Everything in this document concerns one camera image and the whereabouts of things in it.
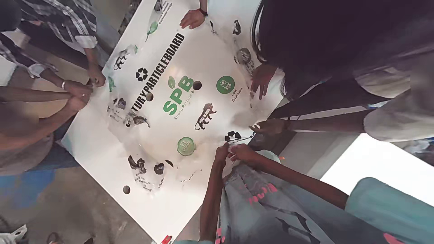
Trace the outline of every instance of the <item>green leaf logo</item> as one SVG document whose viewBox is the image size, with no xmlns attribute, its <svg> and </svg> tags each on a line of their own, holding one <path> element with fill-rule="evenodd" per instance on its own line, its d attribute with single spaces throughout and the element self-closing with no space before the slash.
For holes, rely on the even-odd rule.
<svg viewBox="0 0 434 244">
<path fill-rule="evenodd" d="M 110 90 L 110 92 L 112 92 L 113 91 L 113 88 L 115 88 L 116 86 L 115 86 L 115 81 L 109 76 L 108 77 L 108 89 Z"/>
<path fill-rule="evenodd" d="M 172 76 L 169 76 L 169 87 L 175 89 L 175 79 Z"/>
<path fill-rule="evenodd" d="M 152 22 L 151 27 L 149 28 L 148 35 L 154 33 L 157 30 L 158 23 L 156 21 Z"/>
</svg>

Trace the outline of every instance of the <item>hand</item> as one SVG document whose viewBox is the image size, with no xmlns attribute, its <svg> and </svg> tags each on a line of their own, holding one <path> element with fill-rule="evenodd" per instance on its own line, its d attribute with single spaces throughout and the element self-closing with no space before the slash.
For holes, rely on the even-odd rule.
<svg viewBox="0 0 434 244">
<path fill-rule="evenodd" d="M 268 84 L 276 72 L 277 67 L 269 64 L 261 64 L 253 71 L 251 90 L 256 93 L 259 89 L 259 99 L 267 94 Z"/>
<path fill-rule="evenodd" d="M 92 88 L 73 80 L 65 80 L 64 88 L 65 91 L 79 98 L 84 96 L 89 97 L 89 95 L 93 92 Z"/>
<path fill-rule="evenodd" d="M 268 119 L 266 121 L 258 122 L 260 126 L 249 126 L 254 132 L 265 135 L 276 135 L 287 130 L 289 127 L 289 120 L 284 119 Z"/>
<path fill-rule="evenodd" d="M 105 76 L 99 70 L 97 64 L 89 64 L 89 69 L 87 70 L 90 80 L 96 87 L 101 87 L 105 83 Z"/>
<path fill-rule="evenodd" d="M 225 143 L 223 146 L 218 147 L 216 150 L 216 157 L 214 159 L 215 163 L 222 163 L 223 166 L 226 164 L 226 157 L 229 154 L 229 143 Z"/>
<path fill-rule="evenodd" d="M 182 29 L 187 26 L 190 26 L 190 29 L 194 29 L 200 26 L 205 21 L 205 16 L 199 9 L 188 11 L 184 18 L 181 19 L 181 23 L 179 24 Z"/>
<path fill-rule="evenodd" d="M 246 144 L 238 144 L 229 148 L 228 158 L 232 162 L 241 160 L 244 162 L 253 162 L 258 154 Z"/>
<path fill-rule="evenodd" d="M 76 96 L 70 98 L 65 105 L 65 108 L 70 109 L 73 113 L 77 113 L 81 109 L 83 109 L 87 102 L 89 101 L 89 96 L 85 96 L 83 98 L 78 98 Z"/>
</svg>

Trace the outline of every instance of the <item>bracelet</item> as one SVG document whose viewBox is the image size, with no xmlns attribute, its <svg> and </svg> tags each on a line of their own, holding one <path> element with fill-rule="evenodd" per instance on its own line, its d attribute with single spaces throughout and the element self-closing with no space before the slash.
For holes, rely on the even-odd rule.
<svg viewBox="0 0 434 244">
<path fill-rule="evenodd" d="M 208 16 L 208 12 L 203 11 L 201 8 L 199 8 L 199 11 L 204 15 L 204 17 Z"/>
</svg>

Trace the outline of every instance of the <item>floor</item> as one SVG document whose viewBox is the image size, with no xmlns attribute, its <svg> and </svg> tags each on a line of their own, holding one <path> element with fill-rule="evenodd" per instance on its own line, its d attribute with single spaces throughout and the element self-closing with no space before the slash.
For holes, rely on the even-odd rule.
<svg viewBox="0 0 434 244">
<path fill-rule="evenodd" d="M 12 229 L 27 224 L 31 244 L 45 243 L 53 231 L 65 244 L 81 244 L 94 235 L 96 244 L 152 242 L 81 167 L 24 174 L 13 181 L 0 178 L 0 182 L 1 217 Z"/>
</svg>

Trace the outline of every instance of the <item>grey shirt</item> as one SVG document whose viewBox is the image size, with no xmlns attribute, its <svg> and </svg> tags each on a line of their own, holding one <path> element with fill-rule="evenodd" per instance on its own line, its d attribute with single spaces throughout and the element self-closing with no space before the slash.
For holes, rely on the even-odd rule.
<svg viewBox="0 0 434 244">
<path fill-rule="evenodd" d="M 26 116 L 19 103 L 0 102 L 0 133 L 7 136 L 23 136 L 36 123 Z M 40 141 L 14 150 L 0 150 L 0 175 L 17 175 L 38 165 L 53 145 L 53 134 Z"/>
</svg>

